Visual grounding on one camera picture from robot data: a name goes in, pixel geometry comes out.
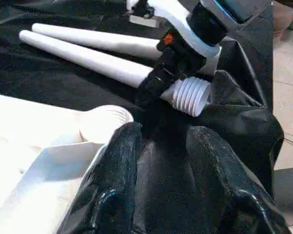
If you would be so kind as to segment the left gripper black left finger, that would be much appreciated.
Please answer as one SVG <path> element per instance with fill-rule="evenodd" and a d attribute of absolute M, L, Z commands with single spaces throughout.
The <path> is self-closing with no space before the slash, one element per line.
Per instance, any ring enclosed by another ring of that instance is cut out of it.
<path fill-rule="evenodd" d="M 135 211 L 141 125 L 118 128 L 87 170 L 59 234 L 129 234 Z"/>

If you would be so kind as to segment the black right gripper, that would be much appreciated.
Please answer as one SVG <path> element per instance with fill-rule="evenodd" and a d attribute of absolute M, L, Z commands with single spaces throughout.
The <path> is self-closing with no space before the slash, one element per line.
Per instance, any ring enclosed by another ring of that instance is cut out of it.
<path fill-rule="evenodd" d="M 138 103 L 151 103 L 177 80 L 176 74 L 195 74 L 207 61 L 177 31 L 168 31 L 157 44 L 162 54 L 137 90 Z"/>

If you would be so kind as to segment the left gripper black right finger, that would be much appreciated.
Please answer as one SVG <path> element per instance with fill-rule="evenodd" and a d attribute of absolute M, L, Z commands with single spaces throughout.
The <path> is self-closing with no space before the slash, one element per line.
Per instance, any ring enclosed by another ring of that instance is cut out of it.
<path fill-rule="evenodd" d="M 200 233 L 290 233 L 259 179 L 215 131 L 189 127 L 186 150 L 195 182 Z"/>

